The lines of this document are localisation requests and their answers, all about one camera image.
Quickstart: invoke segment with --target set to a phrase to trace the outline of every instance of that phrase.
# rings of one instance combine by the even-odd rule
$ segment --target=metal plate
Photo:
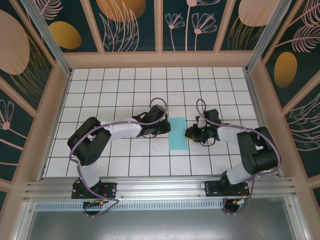
[[[238,183],[229,188],[228,192],[223,190],[220,181],[205,181],[205,195],[207,197],[241,197],[241,192],[249,196],[249,187],[245,182]]]

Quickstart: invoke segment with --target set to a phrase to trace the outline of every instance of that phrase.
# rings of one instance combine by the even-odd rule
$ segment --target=orange circle
[[[129,22],[123,3],[127,8],[128,14],[131,10],[135,18],[141,17],[146,9],[146,0],[96,0],[98,7],[109,19],[115,22]]]

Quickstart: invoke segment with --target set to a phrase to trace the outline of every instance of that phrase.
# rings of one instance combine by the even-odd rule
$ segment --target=white tiled floor
[[[169,117],[192,126],[196,100],[217,109],[224,123],[256,128],[258,122],[240,67],[157,67],[75,69],[55,134],[46,177],[76,177],[68,138],[89,117],[112,122],[149,110],[152,98],[168,103]],[[168,135],[126,138],[109,143],[97,161],[102,177],[220,175],[240,162],[237,145],[217,141],[169,151]]]

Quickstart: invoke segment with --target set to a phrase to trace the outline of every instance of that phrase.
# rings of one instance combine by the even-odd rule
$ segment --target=flower drawing
[[[185,26],[185,22],[183,21],[183,18],[181,16],[181,13],[179,14],[172,14],[172,16],[170,15],[170,13],[165,15],[165,20],[166,23],[168,24],[169,28],[170,28],[170,34],[171,34],[171,42],[172,42],[172,47],[173,47],[173,51],[176,51],[175,49],[175,44],[174,44],[174,39],[172,36],[172,29],[177,29],[177,28],[181,28]]]
[[[195,33],[194,50],[197,50],[197,37],[199,34],[212,33],[217,30],[217,25],[215,25],[215,18],[213,14],[204,13],[199,18],[199,13],[192,14],[192,25]]]
[[[188,51],[188,25],[189,25],[190,9],[196,6],[218,4],[219,2],[220,0],[186,0],[186,4],[188,4],[188,12],[186,16],[186,28],[185,28],[185,50],[186,51]]]
[[[8,101],[6,104],[3,99],[0,100],[0,133],[1,133],[1,130],[11,131],[14,134],[26,139],[27,138],[26,136],[11,129],[11,120],[14,115],[14,110],[15,110],[15,105],[11,101]],[[0,138],[0,142],[6,144],[8,146],[11,146],[13,148],[19,149],[21,151],[23,150],[23,147],[17,146],[17,145],[15,145],[9,141],[6,141],[2,138]],[[16,165],[15,163],[11,164],[11,163],[4,163],[4,162],[0,162],[0,164]]]

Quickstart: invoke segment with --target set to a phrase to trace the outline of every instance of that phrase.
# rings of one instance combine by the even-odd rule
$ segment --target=floor tile
[[[98,107],[100,93],[85,93],[83,96],[82,107]]]
[[[228,146],[225,141],[215,141],[215,144],[209,147],[210,155],[228,155]]]
[[[76,131],[76,122],[61,122],[56,135],[57,139],[69,139]]]
[[[149,176],[149,157],[130,157],[129,176]]]
[[[182,92],[184,90],[182,79],[168,79],[168,92]]]
[[[77,122],[80,114],[80,107],[64,107],[61,122]]]
[[[132,93],[135,89],[134,80],[119,80],[118,93]]]
[[[133,115],[132,114],[133,107],[132,106],[117,106],[115,108],[115,115],[114,115],[114,121],[125,121],[127,119],[130,119]]]
[[[151,92],[166,92],[166,91],[167,91],[167,79],[151,80]]]
[[[69,91],[70,94],[82,94],[85,92],[87,81],[71,81]]]
[[[84,98],[83,93],[69,93],[66,96],[65,107],[81,107],[82,100]]]
[[[242,67],[228,67],[230,78],[232,79],[244,79],[245,74]]]
[[[150,176],[169,176],[170,158],[168,156],[150,157]]]
[[[119,79],[135,79],[135,68],[120,68]]]
[[[171,156],[170,169],[172,176],[188,176],[191,174],[189,156]]]
[[[216,91],[216,83],[213,78],[199,79],[200,90],[203,91]]]
[[[238,105],[240,119],[243,120],[255,120],[256,114],[252,105]]]
[[[65,177],[68,170],[69,158],[52,157],[50,159],[46,177]]]
[[[90,68],[88,80],[102,80],[104,79],[104,68]]]
[[[167,71],[165,67],[151,68],[151,79],[167,79]]]
[[[151,79],[151,68],[141,67],[135,69],[135,79]]]
[[[183,67],[182,77],[184,79],[198,79],[198,71],[196,67]]]
[[[168,138],[150,139],[150,156],[168,156],[169,141]]]
[[[192,175],[211,175],[211,164],[209,156],[191,156]]]
[[[150,150],[150,140],[144,137],[132,138],[130,156],[138,157],[144,156],[148,157]]]
[[[248,91],[235,91],[235,101],[237,105],[251,105],[251,97]]]
[[[196,105],[198,99],[201,98],[199,91],[184,92],[185,105]]]
[[[223,120],[238,120],[240,119],[236,105],[221,105],[221,114]]]
[[[185,92],[199,92],[199,79],[183,79],[183,87]]]
[[[231,169],[229,155],[211,155],[210,160],[213,175],[221,175]]]
[[[127,177],[129,175],[129,157],[110,157],[108,177]]]
[[[114,107],[116,99],[117,93],[101,93],[99,107]]]
[[[201,97],[207,105],[219,105],[218,95],[216,91],[202,91]]]
[[[133,95],[134,106],[149,106],[150,105],[150,93],[149,92],[135,92]]]
[[[213,67],[213,74],[215,79],[229,78],[229,72],[227,67]]]
[[[117,106],[132,106],[134,103],[134,94],[130,92],[119,92],[116,97]]]
[[[151,81],[150,79],[135,80],[134,91],[135,92],[150,92]]]
[[[68,139],[56,139],[53,145],[52,157],[65,157],[70,154],[70,148],[67,145]]]
[[[169,106],[184,106],[185,105],[185,95],[183,92],[168,92],[168,105]]]
[[[119,80],[103,80],[102,93],[116,93],[118,91]]]
[[[229,78],[215,79],[217,91],[232,91],[232,85]]]
[[[198,76],[200,79],[213,79],[214,72],[212,67],[198,67]]]
[[[232,78],[231,83],[234,91],[248,91],[247,82],[244,78]]]
[[[181,67],[167,67],[166,74],[168,79],[182,79]]]
[[[218,91],[220,105],[236,105],[233,91]]]
[[[75,69],[73,71],[72,80],[87,80],[89,74],[89,69]]]
[[[185,106],[169,106],[169,118],[186,117]]]
[[[130,139],[122,138],[112,141],[111,157],[125,157],[130,155]]]
[[[114,106],[104,106],[98,108],[97,119],[103,122],[113,122],[115,118],[115,110]]]
[[[118,80],[119,74],[120,74],[120,68],[106,68],[104,70],[103,79]]]
[[[82,107],[80,111],[79,122],[85,122],[88,118],[97,117],[97,113],[98,107]]]

